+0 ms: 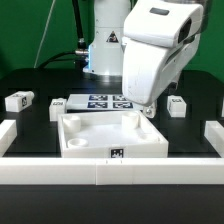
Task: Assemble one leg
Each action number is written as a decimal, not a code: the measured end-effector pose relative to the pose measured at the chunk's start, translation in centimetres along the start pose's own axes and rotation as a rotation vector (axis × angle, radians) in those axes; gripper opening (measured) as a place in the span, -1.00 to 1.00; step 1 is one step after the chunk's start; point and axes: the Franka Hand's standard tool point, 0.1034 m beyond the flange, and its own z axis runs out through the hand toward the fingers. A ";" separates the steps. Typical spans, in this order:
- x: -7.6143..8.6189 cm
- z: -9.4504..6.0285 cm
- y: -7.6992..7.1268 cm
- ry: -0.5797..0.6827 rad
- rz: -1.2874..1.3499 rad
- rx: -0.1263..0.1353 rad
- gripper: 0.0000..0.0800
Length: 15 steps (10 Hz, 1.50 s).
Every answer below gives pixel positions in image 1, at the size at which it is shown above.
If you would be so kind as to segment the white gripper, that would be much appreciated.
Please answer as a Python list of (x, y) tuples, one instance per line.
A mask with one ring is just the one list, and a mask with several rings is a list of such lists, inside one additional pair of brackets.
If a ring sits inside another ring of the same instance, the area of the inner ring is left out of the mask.
[(204, 8), (164, 0), (138, 0), (124, 22), (122, 92), (151, 105), (197, 52)]

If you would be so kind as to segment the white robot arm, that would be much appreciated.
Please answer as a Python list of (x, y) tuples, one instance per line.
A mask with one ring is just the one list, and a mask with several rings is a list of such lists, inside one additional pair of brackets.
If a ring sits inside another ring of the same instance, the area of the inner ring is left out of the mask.
[(94, 0), (94, 40), (84, 72), (122, 83), (130, 101), (149, 106), (195, 56), (213, 0)]

